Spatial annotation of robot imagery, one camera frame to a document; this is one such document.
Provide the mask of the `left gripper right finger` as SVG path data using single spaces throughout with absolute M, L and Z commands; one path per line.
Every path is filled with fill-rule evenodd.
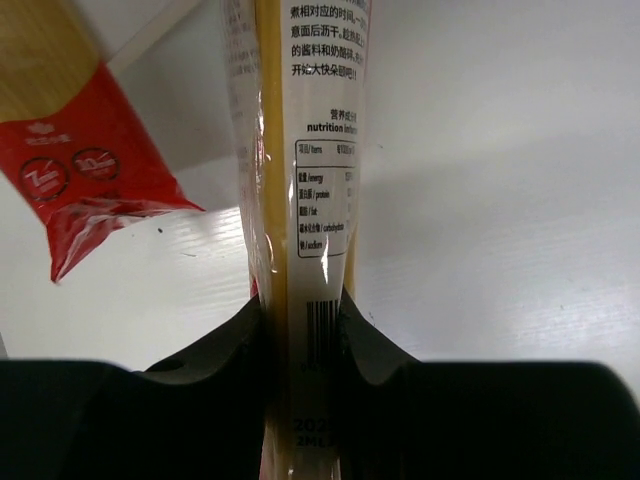
M 334 428 L 346 479 L 635 479 L 639 409 L 590 361 L 422 362 L 344 295 Z

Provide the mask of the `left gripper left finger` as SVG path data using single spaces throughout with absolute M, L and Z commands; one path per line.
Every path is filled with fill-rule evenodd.
M 145 371 L 1 364 L 5 479 L 255 479 L 268 362 L 260 304 Z

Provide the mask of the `red spaghetti pack with barcode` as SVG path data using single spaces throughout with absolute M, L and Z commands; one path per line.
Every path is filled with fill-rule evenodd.
M 221 9 L 249 274 L 275 362 L 260 475 L 337 479 L 329 388 L 354 287 L 372 5 Z

